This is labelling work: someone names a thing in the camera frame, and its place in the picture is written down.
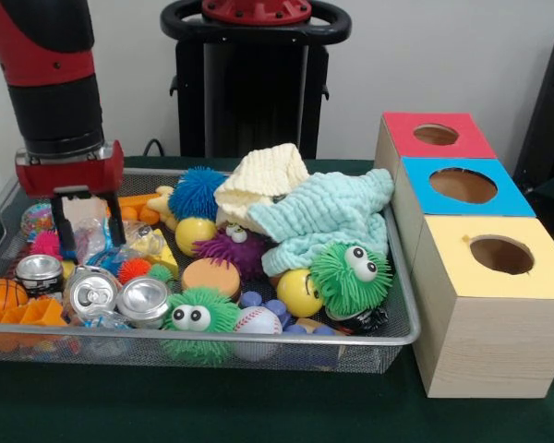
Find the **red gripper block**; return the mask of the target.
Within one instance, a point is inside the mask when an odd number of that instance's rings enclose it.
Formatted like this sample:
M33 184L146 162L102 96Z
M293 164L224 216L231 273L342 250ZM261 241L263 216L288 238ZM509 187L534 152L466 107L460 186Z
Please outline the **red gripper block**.
M76 255L76 241L71 222L66 218L64 202L77 192L98 196L105 194L110 211L109 230L113 245L126 242L122 212L115 192L121 186L124 152L120 142L107 141L93 152L64 159L31 157L20 149L15 157L18 182L31 198L50 198L54 226L60 246L68 255Z

